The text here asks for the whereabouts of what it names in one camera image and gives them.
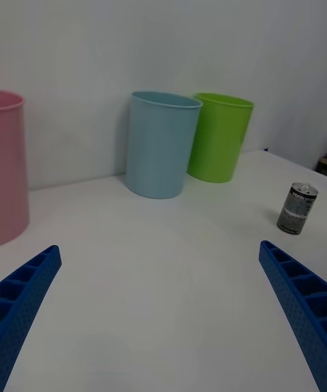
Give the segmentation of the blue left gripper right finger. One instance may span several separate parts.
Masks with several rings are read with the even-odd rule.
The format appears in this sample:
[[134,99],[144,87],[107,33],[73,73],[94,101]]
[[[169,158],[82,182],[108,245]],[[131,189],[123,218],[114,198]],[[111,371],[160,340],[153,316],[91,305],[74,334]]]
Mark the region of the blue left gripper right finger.
[[326,281],[269,241],[259,262],[320,391],[327,391]]

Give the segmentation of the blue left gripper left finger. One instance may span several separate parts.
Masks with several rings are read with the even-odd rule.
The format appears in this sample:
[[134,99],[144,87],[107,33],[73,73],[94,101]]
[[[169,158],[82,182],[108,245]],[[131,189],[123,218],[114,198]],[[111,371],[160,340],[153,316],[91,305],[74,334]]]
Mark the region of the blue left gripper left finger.
[[36,314],[61,267],[49,246],[0,283],[0,389],[4,390]]

